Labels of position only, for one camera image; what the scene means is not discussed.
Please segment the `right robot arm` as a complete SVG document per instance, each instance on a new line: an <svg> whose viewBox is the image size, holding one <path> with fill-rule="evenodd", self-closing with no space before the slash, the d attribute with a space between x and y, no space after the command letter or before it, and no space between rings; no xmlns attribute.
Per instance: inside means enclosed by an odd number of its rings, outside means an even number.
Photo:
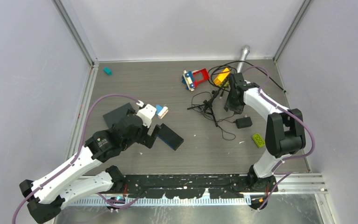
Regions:
<svg viewBox="0 0 358 224"><path fill-rule="evenodd" d="M276 182L274 171L280 162L306 145L302 112L289 109L267 96L259 85L244 80L241 73L229 74L229 94L224 109L241 114L250 106L266 121L265 147L261 158L249 168L245 187L251 191L271 188Z"/></svg>

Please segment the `black network switch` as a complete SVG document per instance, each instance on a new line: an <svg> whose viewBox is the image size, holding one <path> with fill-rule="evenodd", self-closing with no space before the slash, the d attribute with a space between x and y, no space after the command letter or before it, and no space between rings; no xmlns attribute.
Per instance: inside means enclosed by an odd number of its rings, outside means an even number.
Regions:
<svg viewBox="0 0 358 224"><path fill-rule="evenodd" d="M160 125L158 137L174 151L176 151L184 142L184 139L166 124Z"/></svg>

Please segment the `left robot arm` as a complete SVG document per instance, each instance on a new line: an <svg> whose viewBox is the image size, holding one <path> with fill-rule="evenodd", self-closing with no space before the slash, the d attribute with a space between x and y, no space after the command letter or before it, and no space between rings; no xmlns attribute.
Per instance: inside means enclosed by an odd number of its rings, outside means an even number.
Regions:
<svg viewBox="0 0 358 224"><path fill-rule="evenodd" d="M139 116L126 115L111 128L95 132L74 156L54 171L36 181L21 182L20 189L32 218L36 223L43 224L82 197L109 190L121 192L125 178L116 166L89 179L80 182L77 179L120 155L134 143L151 148L160 129L160 125L155 125L152 134L148 135L149 127Z"/></svg>

